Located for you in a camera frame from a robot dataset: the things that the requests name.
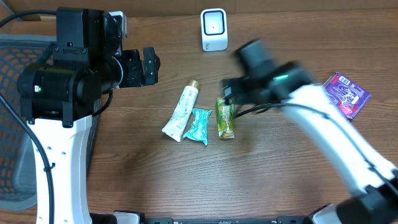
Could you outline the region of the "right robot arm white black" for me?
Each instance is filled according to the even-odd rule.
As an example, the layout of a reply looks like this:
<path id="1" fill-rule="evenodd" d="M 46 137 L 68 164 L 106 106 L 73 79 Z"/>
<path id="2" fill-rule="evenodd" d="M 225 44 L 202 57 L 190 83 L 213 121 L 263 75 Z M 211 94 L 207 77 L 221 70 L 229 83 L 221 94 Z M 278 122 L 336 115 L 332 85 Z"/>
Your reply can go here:
<path id="1" fill-rule="evenodd" d="M 325 205 L 307 223 L 392 223 L 397 220 L 397 167 L 345 118 L 321 84 L 299 63 L 279 65 L 263 41 L 234 51 L 243 76 L 222 81 L 225 100 L 263 113 L 278 108 L 321 150 L 339 173 L 351 198 Z"/>

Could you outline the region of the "white tube gold cap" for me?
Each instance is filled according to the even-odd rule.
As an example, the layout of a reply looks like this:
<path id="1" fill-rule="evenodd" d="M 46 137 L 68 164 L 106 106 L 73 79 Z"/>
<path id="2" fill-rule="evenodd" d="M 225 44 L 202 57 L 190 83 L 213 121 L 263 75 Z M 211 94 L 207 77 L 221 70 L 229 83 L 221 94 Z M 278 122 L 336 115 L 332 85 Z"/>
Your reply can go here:
<path id="1" fill-rule="evenodd" d="M 162 132 L 164 134 L 177 142 L 180 142 L 182 139 L 183 132 L 192 113 L 199 91 L 200 83 L 198 81 L 188 81 L 182 91 L 171 118 L 162 128 Z"/>

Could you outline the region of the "purple pad package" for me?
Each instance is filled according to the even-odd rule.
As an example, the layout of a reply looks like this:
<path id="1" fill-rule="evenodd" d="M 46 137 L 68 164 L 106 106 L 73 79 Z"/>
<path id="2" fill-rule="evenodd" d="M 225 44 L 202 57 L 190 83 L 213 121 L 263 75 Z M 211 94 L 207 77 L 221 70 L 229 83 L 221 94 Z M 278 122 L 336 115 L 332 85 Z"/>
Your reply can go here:
<path id="1" fill-rule="evenodd" d="M 371 98 L 370 92 L 360 87 L 340 72 L 336 72 L 324 84 L 332 103 L 352 121 Z"/>

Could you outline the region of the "teal snack wrapper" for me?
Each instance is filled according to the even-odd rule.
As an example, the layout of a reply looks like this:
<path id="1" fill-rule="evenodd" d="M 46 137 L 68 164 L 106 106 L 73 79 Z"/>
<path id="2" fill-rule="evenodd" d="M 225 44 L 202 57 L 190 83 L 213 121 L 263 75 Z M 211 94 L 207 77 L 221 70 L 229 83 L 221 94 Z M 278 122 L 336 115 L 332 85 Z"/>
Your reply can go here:
<path id="1" fill-rule="evenodd" d="M 189 130 L 183 135 L 183 138 L 188 138 L 193 141 L 202 142 L 205 146 L 208 145 L 208 125 L 212 110 L 204 110 L 194 108 L 192 110 L 193 121 Z"/>

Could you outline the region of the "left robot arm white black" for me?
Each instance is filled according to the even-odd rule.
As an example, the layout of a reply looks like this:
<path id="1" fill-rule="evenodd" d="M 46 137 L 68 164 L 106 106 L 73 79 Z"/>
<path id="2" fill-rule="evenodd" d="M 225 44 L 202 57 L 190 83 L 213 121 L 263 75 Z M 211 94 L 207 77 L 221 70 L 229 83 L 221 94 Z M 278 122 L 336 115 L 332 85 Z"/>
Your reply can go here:
<path id="1" fill-rule="evenodd" d="M 61 7 L 52 63 L 28 65 L 17 81 L 21 114 L 32 139 L 37 223 L 142 223 L 137 212 L 88 210 L 86 157 L 98 101 L 115 88 L 155 85 L 160 60 L 152 47 L 125 50 L 121 11 Z"/>

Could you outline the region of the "green juice pouch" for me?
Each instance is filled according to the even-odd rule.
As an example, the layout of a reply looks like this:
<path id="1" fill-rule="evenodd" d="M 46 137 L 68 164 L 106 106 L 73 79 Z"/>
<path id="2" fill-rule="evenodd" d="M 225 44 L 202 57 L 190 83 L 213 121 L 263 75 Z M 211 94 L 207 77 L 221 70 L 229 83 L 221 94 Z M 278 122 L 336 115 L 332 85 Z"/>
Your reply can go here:
<path id="1" fill-rule="evenodd" d="M 234 101 L 219 97 L 216 101 L 218 136 L 220 139 L 234 139 Z"/>

